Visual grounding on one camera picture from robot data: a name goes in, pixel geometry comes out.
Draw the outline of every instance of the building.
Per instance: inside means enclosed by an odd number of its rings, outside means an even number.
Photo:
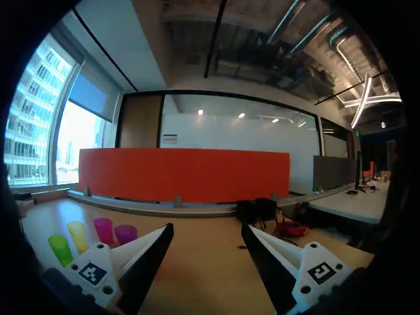
[[[4,163],[9,185],[48,182],[48,144],[54,110],[71,71],[45,41],[32,55],[10,105]]]

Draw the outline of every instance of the window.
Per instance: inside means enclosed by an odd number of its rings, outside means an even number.
[[[78,53],[70,39],[57,36]],[[10,187],[78,182],[79,150],[102,147],[121,88],[90,56],[84,58],[78,54],[76,62],[52,35],[32,55],[10,104],[4,134]]]
[[[79,150],[102,147],[104,119],[67,101],[57,142],[57,183],[79,181]]]
[[[59,93],[75,62],[66,62],[50,37],[32,55],[11,104],[5,134],[4,163],[13,185],[48,183],[50,128]]]
[[[321,118],[325,156],[354,159],[353,134],[327,119]]]

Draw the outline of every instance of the green cup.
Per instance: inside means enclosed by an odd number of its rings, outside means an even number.
[[[88,250],[88,238],[86,235],[86,228],[82,222],[73,221],[67,224],[70,232],[71,239],[75,243],[79,253],[83,253]]]
[[[69,243],[63,235],[52,235],[48,239],[49,245],[63,267],[73,261]]]

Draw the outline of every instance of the plastic cup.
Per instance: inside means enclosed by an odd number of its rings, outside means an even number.
[[[99,240],[102,243],[111,246],[114,243],[112,236],[112,221],[108,218],[97,218],[93,220],[96,232],[98,233]]]
[[[79,253],[88,250],[89,245],[85,225],[82,222],[74,221],[67,224],[67,227]]]
[[[137,229],[132,225],[119,225],[114,230],[120,245],[127,244],[132,240],[137,239]]]
[[[71,255],[69,242],[63,235],[51,235],[48,239],[49,245],[56,255],[58,261],[63,267],[66,267],[69,263],[73,261],[73,256]]]

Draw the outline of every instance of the door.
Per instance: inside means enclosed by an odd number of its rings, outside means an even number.
[[[121,107],[118,148],[157,148],[162,114],[161,95],[127,96]]]

